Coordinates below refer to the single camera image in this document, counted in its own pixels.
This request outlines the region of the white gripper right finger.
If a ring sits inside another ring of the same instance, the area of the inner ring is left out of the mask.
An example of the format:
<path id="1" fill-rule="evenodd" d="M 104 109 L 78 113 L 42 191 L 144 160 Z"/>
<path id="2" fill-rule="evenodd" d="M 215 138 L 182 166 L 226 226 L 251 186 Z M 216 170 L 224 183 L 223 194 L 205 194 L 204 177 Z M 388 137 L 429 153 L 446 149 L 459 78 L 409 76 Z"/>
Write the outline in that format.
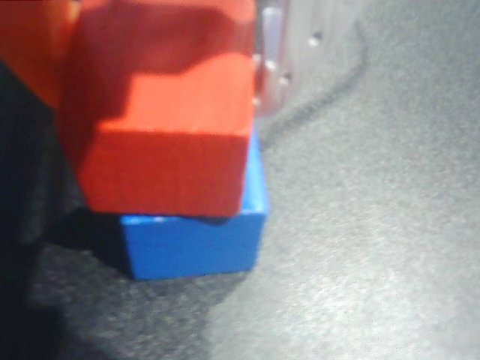
<path id="1" fill-rule="evenodd" d="M 258 1 L 255 116 L 292 100 L 361 10 L 360 1 Z"/>

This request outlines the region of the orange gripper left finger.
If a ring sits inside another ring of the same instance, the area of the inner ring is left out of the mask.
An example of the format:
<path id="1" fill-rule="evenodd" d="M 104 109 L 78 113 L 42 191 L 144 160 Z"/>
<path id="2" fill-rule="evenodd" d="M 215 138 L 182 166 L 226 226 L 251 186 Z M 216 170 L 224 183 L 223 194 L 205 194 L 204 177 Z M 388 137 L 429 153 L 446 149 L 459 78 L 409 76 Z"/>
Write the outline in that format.
<path id="1" fill-rule="evenodd" d="M 2 1 L 1 60 L 48 107 L 59 104 L 78 1 Z"/>

